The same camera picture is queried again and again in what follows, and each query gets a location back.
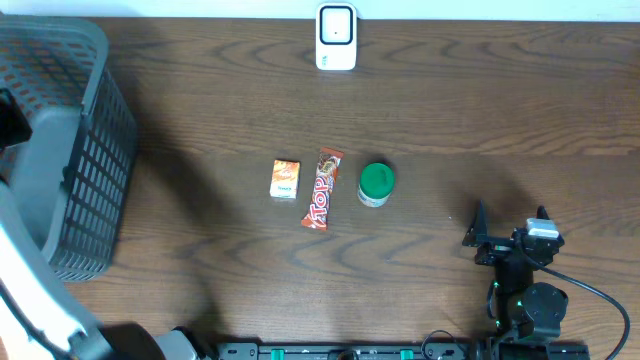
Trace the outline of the green-capped white bottle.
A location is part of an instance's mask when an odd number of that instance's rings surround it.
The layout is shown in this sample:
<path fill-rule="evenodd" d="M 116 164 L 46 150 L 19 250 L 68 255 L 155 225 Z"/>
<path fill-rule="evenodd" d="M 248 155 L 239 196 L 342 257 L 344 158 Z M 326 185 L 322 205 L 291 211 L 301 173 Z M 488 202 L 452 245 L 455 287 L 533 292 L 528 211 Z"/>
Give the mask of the green-capped white bottle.
<path fill-rule="evenodd" d="M 395 181 L 391 167 L 380 162 L 371 163 L 361 172 L 358 198 L 367 207 L 381 207 L 392 194 Z"/>

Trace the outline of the orange Top chocolate bar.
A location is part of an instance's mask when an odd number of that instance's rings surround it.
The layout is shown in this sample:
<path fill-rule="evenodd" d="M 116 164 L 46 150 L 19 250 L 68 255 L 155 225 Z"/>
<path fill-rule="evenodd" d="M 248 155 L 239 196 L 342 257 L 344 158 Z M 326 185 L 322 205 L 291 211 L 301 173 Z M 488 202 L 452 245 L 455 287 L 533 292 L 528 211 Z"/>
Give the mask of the orange Top chocolate bar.
<path fill-rule="evenodd" d="M 335 186 L 339 165 L 344 154 L 331 148 L 322 148 L 316 167 L 311 201 L 301 225 L 306 228 L 327 230 L 330 198 Z"/>

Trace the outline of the small orange box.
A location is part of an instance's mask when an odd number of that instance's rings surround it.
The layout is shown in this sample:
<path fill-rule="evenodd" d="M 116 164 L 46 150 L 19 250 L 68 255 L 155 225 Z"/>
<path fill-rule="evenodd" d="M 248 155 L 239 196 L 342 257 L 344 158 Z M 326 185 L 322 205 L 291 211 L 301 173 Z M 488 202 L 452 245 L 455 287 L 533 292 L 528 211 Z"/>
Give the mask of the small orange box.
<path fill-rule="evenodd" d="M 296 199 L 299 173 L 299 162 L 275 160 L 269 189 L 270 196 L 280 199 Z"/>

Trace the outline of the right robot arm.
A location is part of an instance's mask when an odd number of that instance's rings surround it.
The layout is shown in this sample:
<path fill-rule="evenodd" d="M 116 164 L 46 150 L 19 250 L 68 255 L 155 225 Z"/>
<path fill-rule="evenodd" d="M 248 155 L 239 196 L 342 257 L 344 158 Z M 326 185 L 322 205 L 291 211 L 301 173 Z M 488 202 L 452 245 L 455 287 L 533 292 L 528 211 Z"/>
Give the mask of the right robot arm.
<path fill-rule="evenodd" d="M 564 245 L 544 207 L 510 236 L 497 237 L 489 234 L 485 208 L 479 204 L 462 244 L 477 249 L 477 265 L 494 269 L 488 312 L 497 321 L 498 342 L 549 343 L 560 336 L 568 296 L 553 285 L 534 281 L 534 272 L 551 264 Z"/>

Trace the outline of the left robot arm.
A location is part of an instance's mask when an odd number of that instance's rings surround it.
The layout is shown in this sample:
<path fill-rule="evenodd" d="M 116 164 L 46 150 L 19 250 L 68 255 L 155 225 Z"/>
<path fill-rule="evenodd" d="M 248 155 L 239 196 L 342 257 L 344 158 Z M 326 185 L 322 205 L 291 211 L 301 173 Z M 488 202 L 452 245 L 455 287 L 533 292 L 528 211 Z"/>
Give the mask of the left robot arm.
<path fill-rule="evenodd" d="M 119 220 L 116 201 L 124 199 L 129 164 L 110 149 L 84 140 L 92 128 L 77 121 L 69 170 L 60 186 L 57 210 L 71 217 L 70 229 L 114 234 L 109 221 Z M 31 238 L 10 187 L 1 187 L 1 298 L 10 319 L 4 335 L 22 334 L 26 344 L 18 356 L 43 353 L 53 359 L 216 359 L 219 353 L 184 328 L 153 337 L 136 323 L 106 327 L 65 288 Z"/>

